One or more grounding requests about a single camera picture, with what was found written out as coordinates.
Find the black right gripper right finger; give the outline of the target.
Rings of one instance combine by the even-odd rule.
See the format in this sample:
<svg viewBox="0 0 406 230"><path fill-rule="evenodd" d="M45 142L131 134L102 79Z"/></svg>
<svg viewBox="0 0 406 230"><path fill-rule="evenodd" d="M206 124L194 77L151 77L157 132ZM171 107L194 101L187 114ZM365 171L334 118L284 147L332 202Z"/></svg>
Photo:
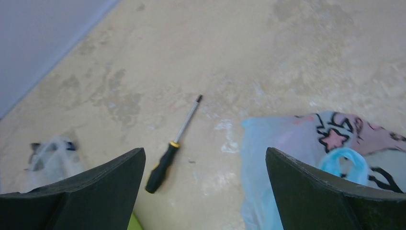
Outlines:
<svg viewBox="0 0 406 230"><path fill-rule="evenodd" d="M276 148L266 166L285 230L403 230L405 194L359 185Z"/></svg>

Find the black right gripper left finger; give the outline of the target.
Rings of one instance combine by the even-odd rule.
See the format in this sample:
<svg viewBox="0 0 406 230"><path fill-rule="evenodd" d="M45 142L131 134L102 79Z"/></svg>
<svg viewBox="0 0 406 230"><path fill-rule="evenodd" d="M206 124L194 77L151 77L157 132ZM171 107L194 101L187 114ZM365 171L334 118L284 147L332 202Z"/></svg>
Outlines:
<svg viewBox="0 0 406 230"><path fill-rule="evenodd" d="M0 196L3 230L125 230L146 163L143 148L27 193Z"/></svg>

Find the blue printed plastic bag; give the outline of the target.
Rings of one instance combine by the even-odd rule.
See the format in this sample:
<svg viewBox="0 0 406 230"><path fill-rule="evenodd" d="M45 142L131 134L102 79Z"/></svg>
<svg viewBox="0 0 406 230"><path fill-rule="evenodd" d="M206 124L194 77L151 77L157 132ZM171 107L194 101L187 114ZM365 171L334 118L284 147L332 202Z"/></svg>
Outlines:
<svg viewBox="0 0 406 230"><path fill-rule="evenodd" d="M248 230L284 230L266 166L268 148L347 181L406 195L406 138L356 115L259 117L242 126L241 215Z"/></svg>

